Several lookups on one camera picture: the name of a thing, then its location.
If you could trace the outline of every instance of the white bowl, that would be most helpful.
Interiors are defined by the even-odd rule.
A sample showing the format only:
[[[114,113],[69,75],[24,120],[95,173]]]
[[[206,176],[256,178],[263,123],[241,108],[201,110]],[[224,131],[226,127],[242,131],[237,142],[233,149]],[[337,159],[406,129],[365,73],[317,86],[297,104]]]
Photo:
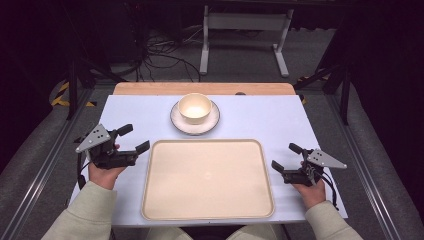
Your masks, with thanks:
[[[190,93],[178,102],[178,111],[189,124],[202,124],[212,110],[212,102],[200,93]]]

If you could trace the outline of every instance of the metal stand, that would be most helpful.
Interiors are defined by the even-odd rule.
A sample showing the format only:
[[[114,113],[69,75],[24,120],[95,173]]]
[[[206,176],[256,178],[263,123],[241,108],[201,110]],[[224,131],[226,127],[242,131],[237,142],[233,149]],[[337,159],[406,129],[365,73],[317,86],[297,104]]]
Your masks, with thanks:
[[[203,48],[200,59],[200,74],[206,75],[209,59],[209,29],[244,29],[244,30],[269,30],[281,31],[278,44],[273,45],[275,58],[282,77],[288,77],[286,63],[281,53],[286,40],[292,19],[293,10],[287,14],[238,14],[238,13],[209,13],[209,7],[205,6],[203,18]]]

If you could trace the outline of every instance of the beige sleeve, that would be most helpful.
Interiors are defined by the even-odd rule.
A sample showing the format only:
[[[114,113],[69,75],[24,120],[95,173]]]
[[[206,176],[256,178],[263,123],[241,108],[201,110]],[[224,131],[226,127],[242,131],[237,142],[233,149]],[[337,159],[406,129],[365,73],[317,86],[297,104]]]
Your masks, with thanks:
[[[42,239],[108,240],[116,191],[87,182]]]
[[[322,202],[306,212],[316,239],[362,239],[340,216],[329,201]]]

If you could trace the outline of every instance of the hand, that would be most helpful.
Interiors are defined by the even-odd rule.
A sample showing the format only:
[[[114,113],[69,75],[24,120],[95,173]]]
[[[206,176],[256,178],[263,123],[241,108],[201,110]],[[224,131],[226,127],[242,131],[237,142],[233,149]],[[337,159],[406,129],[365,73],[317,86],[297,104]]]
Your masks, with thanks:
[[[102,188],[112,190],[115,186],[118,175],[125,170],[126,167],[112,168],[112,169],[101,169],[97,168],[96,165],[90,163],[88,165],[88,175],[90,181],[99,185]]]
[[[325,184],[322,179],[317,182],[317,185],[307,187],[303,184],[292,184],[300,195],[302,195],[303,203],[307,209],[322,203],[326,200],[325,198]]]

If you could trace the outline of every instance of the cream sweater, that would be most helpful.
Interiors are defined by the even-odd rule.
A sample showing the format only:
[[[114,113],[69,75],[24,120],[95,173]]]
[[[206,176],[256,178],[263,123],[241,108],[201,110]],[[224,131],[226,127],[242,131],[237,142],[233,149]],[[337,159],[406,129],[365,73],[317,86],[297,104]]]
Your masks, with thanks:
[[[56,219],[43,240],[90,239],[108,240],[116,191],[88,182],[68,209]],[[333,205],[326,201],[306,212],[317,239],[362,239],[340,216]],[[278,225],[251,225],[232,234],[228,240],[279,240]],[[180,228],[152,228],[147,239],[191,240]]]

